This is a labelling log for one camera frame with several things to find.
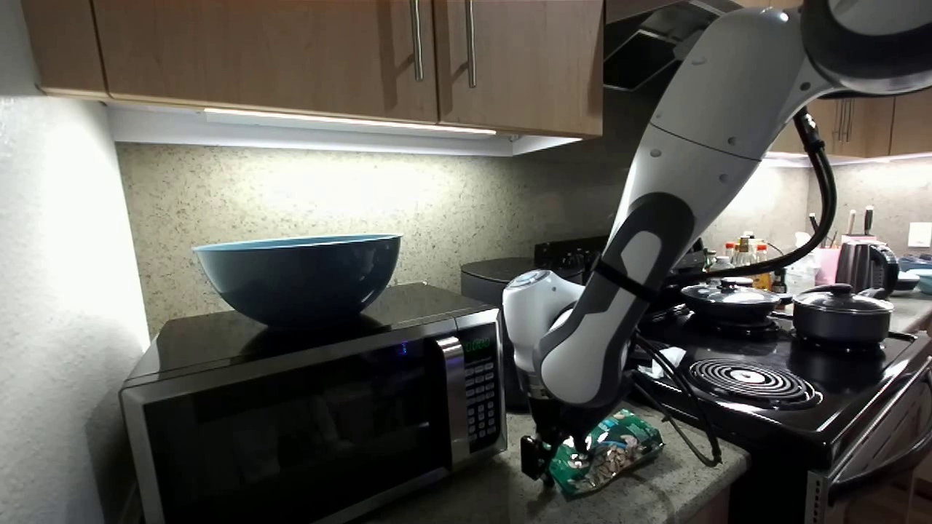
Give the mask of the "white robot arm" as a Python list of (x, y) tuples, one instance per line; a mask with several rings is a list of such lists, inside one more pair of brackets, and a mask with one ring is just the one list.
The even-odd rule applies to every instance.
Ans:
[(505, 336), (531, 375), (535, 423), (521, 439), (521, 471), (541, 478), (563, 443), (582, 443), (614, 410), (647, 305), (809, 103), (925, 88), (932, 0), (803, 0), (719, 14), (641, 133), (590, 276), (528, 270), (505, 288)]

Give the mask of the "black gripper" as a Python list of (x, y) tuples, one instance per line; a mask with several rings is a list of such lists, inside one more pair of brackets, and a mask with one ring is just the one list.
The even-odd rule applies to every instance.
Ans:
[(579, 408), (556, 401), (554, 395), (534, 392), (531, 413), (535, 437), (521, 437), (521, 471), (531, 480), (544, 474), (544, 453), (554, 453), (563, 443), (572, 443), (573, 451), (588, 453), (588, 433), (602, 420), (599, 408)]

